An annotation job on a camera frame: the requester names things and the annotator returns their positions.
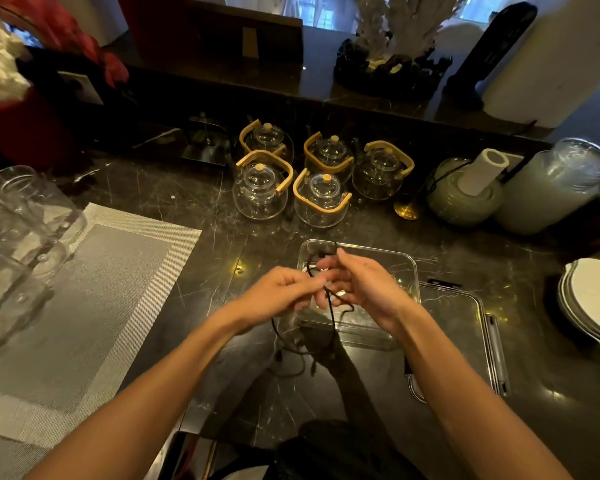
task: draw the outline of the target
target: gray woven placemat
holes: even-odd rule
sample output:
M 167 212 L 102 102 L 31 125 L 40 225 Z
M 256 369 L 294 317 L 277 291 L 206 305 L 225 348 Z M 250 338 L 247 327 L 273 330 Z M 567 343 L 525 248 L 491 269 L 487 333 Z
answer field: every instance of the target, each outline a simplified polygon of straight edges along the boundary
M 117 392 L 200 231 L 89 204 L 54 296 L 0 349 L 0 436 L 51 448 Z

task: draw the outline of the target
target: teapot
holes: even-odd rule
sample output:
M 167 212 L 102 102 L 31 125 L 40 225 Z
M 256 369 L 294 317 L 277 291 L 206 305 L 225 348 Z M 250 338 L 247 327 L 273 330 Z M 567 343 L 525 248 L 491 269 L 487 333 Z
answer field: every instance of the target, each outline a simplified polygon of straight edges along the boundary
M 373 141 L 365 146 L 353 172 L 356 190 L 371 200 L 391 198 L 415 167 L 406 153 L 387 141 Z
M 338 177 L 330 173 L 311 174 L 302 170 L 294 182 L 296 214 L 311 227 L 335 226 L 349 209 L 351 193 L 343 193 Z
M 266 220 L 287 205 L 288 187 L 294 176 L 291 164 L 266 150 L 250 152 L 235 164 L 233 201 L 245 217 Z
M 289 163 L 294 161 L 290 138 L 271 123 L 261 124 L 260 120 L 255 120 L 240 131 L 239 140 L 245 155 L 254 150 L 266 150 Z
M 304 142 L 304 156 L 304 167 L 309 172 L 336 175 L 341 183 L 349 179 L 356 163 L 352 152 L 338 136 L 323 139 L 320 131 Z

